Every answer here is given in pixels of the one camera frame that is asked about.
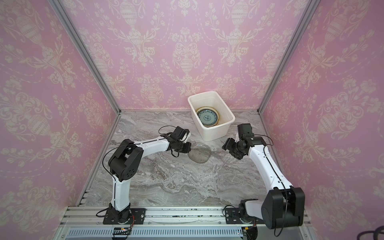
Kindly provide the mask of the clear glass plate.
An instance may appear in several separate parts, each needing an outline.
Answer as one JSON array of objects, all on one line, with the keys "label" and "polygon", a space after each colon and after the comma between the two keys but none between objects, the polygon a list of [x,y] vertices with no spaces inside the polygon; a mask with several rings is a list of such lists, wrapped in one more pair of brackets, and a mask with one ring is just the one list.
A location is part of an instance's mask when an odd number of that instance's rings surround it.
[{"label": "clear glass plate", "polygon": [[195,163],[204,164],[212,155],[212,150],[209,146],[202,143],[193,143],[191,150],[188,152],[188,157]]}]

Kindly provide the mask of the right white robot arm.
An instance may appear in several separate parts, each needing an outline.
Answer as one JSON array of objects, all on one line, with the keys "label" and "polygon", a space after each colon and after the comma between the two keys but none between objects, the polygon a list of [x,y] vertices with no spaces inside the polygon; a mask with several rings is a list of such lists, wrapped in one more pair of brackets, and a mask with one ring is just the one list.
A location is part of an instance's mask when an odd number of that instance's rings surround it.
[{"label": "right white robot arm", "polygon": [[257,167],[267,190],[263,201],[241,201],[239,214],[243,222],[254,223],[260,219],[271,230],[303,225],[305,193],[283,175],[269,152],[269,144],[262,137],[248,137],[240,141],[228,138],[222,149],[229,151],[237,160],[248,156]]}]

